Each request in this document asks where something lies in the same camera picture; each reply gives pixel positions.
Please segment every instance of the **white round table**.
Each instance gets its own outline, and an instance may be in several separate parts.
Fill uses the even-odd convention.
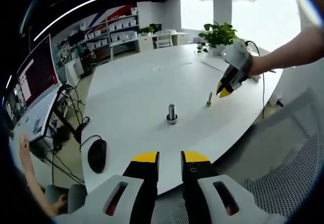
[[[213,96],[228,64],[221,58],[196,54],[196,45],[174,46],[138,53],[96,68],[86,99],[91,118],[82,141],[98,134],[107,141],[106,165],[101,174],[88,164],[90,139],[82,147],[88,193],[109,177],[122,175],[132,158],[159,151],[158,194],[182,183],[181,154],[197,151],[211,162],[220,158],[253,124],[262,111],[263,81],[247,80],[225,98]],[[282,69],[265,74],[265,103]],[[178,122],[166,121],[174,104]]]

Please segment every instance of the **white chair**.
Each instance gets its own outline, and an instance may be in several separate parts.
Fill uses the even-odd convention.
[[[170,31],[158,31],[156,33],[156,48],[164,48],[173,46]]]

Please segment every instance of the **forearm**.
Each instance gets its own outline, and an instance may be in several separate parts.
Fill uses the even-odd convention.
[[[304,29],[294,39],[273,52],[257,58],[257,73],[313,63],[324,57],[324,34],[317,26]]]
[[[36,199],[37,203],[43,209],[43,211],[50,217],[54,217],[57,215],[56,211],[54,210],[53,206],[48,202],[46,196],[39,184],[37,183],[34,175],[32,173],[26,173],[26,181],[27,185]]]

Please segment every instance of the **floor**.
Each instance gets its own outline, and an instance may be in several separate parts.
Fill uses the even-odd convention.
[[[124,56],[128,56],[129,53],[123,53],[120,55],[117,55],[115,57],[116,59],[119,59],[121,57]],[[108,60],[103,60],[101,61],[100,64],[104,64],[106,63]],[[82,102],[86,101],[87,98],[87,94],[88,94],[88,90],[90,87],[90,83],[92,80],[92,75],[80,80],[76,90],[78,91],[80,100]],[[72,97],[74,99],[76,99],[76,94],[73,93]],[[79,105],[81,113],[84,112],[85,106],[80,104]],[[277,110],[279,110],[280,107],[279,106],[270,106],[269,104],[266,105],[265,107],[265,111],[264,111],[264,116],[268,117],[271,114],[273,114],[274,112],[276,112]],[[71,125],[76,128],[78,126],[78,122],[77,122],[77,118],[75,115],[75,112],[73,111],[73,109],[69,109],[66,115],[66,118],[68,119],[68,121],[71,123]],[[255,123],[259,122],[260,120],[262,120],[262,114],[260,114],[258,116],[258,118],[255,120]],[[75,139],[73,138],[73,136],[70,136],[70,139],[66,142],[63,143],[63,148],[62,150],[60,150],[57,153],[57,156],[63,161],[63,163],[71,170],[71,172],[83,179],[83,171],[82,171],[82,160],[81,160],[81,153],[79,151],[79,144],[75,141]],[[54,157],[53,159],[54,163],[57,164],[58,166],[60,166],[63,169],[67,169],[62,162],[59,161],[58,158]],[[59,187],[63,187],[63,188],[70,188],[73,184],[75,184],[76,182],[74,180],[72,180],[70,177],[68,177],[67,175],[65,175],[64,173],[62,173],[60,170],[58,170],[57,168],[53,168],[53,183],[56,186]]]

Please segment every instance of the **white cabinet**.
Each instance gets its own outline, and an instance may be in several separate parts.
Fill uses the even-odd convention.
[[[152,37],[151,36],[139,36],[137,49],[140,53],[153,50]]]
[[[185,45],[188,44],[189,38],[188,34],[177,34],[177,45]]]

